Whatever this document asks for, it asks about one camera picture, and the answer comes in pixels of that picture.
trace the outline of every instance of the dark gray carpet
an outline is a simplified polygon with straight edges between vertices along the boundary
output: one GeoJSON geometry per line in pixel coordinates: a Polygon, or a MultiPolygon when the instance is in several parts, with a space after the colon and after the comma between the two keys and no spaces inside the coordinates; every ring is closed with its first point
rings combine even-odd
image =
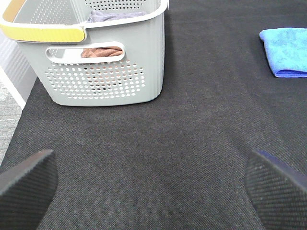
{"type": "Polygon", "coordinates": [[[262,230],[243,186],[250,149],[307,173],[307,79],[275,78],[258,33],[307,27],[305,0],[177,0],[165,80],[149,103],[53,103],[39,81],[1,171],[54,149],[41,230],[262,230]]]}

